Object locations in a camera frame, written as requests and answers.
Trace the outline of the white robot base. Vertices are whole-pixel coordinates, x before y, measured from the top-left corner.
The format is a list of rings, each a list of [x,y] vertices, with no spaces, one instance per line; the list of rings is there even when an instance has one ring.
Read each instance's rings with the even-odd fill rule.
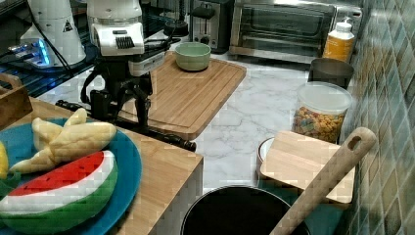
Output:
[[[8,48],[39,69],[69,69],[85,59],[69,0],[27,0],[32,26]]]

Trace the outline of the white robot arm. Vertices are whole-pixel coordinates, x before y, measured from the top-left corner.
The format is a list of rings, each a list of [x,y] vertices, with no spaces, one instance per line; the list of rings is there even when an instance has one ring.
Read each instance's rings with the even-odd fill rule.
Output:
[[[100,75],[105,88],[83,88],[80,98],[93,118],[147,134],[154,64],[145,48],[141,16],[139,0],[87,1],[90,40],[98,55],[84,84]]]

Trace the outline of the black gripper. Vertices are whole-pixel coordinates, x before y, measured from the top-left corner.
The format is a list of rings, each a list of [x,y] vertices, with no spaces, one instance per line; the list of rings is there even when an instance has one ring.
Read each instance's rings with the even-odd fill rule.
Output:
[[[95,71],[105,80],[106,90],[90,92],[91,115],[95,119],[116,119],[118,109],[135,99],[140,132],[148,132],[149,96],[153,94],[151,74],[147,71],[133,75],[128,62],[123,59],[98,58]]]

